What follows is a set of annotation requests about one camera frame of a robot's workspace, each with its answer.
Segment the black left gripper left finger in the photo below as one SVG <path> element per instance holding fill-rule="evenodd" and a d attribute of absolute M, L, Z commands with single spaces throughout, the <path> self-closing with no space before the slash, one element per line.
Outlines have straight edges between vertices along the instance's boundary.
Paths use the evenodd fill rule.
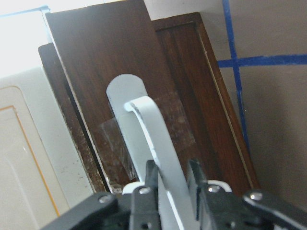
<path fill-rule="evenodd" d="M 43 227 L 45 230 L 158 230 L 158 167 L 146 163 L 145 184 L 116 197 L 99 192 Z"/>

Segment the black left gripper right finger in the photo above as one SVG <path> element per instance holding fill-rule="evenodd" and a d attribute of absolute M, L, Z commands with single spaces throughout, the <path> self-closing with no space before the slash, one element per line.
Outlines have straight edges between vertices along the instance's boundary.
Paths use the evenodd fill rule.
<path fill-rule="evenodd" d="M 196 159 L 188 161 L 188 189 L 202 230 L 305 230 L 307 214 L 283 199 L 253 189 L 242 197 L 207 180 Z"/>

